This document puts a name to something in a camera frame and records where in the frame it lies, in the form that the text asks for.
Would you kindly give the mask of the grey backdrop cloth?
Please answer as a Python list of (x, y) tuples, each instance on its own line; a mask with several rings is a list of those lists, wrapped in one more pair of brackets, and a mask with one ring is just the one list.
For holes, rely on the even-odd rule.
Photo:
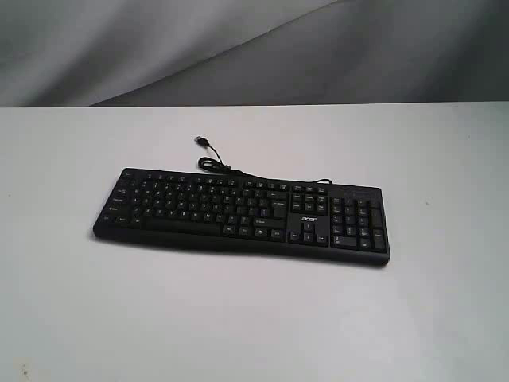
[(4, 107), (505, 101), (505, 1), (4, 1)]

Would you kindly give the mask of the black Acer keyboard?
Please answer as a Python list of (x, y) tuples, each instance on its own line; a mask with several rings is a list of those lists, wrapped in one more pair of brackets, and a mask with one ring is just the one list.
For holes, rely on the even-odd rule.
[(94, 227), (100, 239), (237, 255), (383, 266), (378, 188), (126, 168)]

